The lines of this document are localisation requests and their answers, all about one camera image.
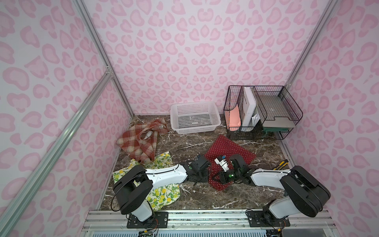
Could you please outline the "red polka dot skirt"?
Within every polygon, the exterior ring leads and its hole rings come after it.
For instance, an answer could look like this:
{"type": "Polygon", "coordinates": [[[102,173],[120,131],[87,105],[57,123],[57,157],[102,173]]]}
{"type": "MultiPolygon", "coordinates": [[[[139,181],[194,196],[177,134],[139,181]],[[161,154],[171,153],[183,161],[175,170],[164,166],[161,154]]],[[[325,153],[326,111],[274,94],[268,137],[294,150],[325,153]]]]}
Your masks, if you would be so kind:
{"type": "Polygon", "coordinates": [[[228,168],[233,169],[233,165],[230,159],[232,155],[235,154],[241,155],[248,165],[256,158],[256,155],[254,153],[234,143],[224,135],[220,135],[212,144],[208,152],[204,155],[210,161],[211,164],[209,168],[210,174],[208,183],[215,190],[222,191],[231,185],[231,183],[221,184],[220,182],[215,181],[215,179],[217,179],[218,173],[220,171],[224,172],[223,168],[220,165],[216,164],[215,160],[218,157],[225,156],[225,160],[228,163],[228,168]]]}

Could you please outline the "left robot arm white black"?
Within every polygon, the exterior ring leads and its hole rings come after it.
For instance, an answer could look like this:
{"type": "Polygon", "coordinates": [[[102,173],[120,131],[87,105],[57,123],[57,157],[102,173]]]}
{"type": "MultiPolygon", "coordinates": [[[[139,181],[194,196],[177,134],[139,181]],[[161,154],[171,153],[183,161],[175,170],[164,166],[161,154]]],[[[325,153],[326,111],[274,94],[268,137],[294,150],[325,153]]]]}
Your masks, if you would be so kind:
{"type": "Polygon", "coordinates": [[[198,155],[193,161],[162,169],[146,169],[137,165],[113,186],[118,211],[123,215],[132,214],[139,221],[145,222],[154,216],[153,208],[146,200],[150,191],[171,184],[206,183],[209,166],[210,161],[204,155],[198,155]]]}

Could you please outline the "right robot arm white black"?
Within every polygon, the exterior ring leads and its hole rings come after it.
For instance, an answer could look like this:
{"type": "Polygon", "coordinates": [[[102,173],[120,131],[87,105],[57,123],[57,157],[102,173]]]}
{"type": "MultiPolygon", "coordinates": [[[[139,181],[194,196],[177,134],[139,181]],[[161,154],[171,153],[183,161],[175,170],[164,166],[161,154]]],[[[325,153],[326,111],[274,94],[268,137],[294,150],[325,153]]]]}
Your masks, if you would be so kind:
{"type": "Polygon", "coordinates": [[[219,156],[215,163],[221,171],[213,175],[212,180],[219,184],[243,183],[285,191],[285,197],[273,200],[263,208],[262,218],[267,221],[298,213],[315,217],[331,198],[330,191],[301,166],[285,170],[253,170],[239,154],[231,156],[229,160],[219,156]]]}

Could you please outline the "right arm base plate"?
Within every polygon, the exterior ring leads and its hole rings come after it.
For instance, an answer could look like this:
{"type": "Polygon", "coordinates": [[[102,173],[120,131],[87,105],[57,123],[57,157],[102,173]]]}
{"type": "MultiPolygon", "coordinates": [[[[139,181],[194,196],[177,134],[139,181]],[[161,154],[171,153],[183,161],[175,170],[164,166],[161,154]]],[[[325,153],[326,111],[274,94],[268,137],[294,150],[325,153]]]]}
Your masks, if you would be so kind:
{"type": "Polygon", "coordinates": [[[290,221],[287,217],[277,219],[267,211],[248,209],[245,211],[250,227],[271,227],[285,228],[290,227],[290,221]]]}

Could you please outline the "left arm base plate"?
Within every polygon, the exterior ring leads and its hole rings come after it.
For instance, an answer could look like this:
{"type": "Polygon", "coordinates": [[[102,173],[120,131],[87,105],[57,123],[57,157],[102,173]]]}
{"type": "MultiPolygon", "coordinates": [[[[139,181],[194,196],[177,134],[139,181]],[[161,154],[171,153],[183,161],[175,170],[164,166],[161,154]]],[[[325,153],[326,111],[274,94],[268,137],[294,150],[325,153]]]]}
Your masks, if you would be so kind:
{"type": "Polygon", "coordinates": [[[167,228],[168,215],[168,212],[155,212],[147,220],[141,222],[136,216],[129,214],[127,229],[167,228]]]}

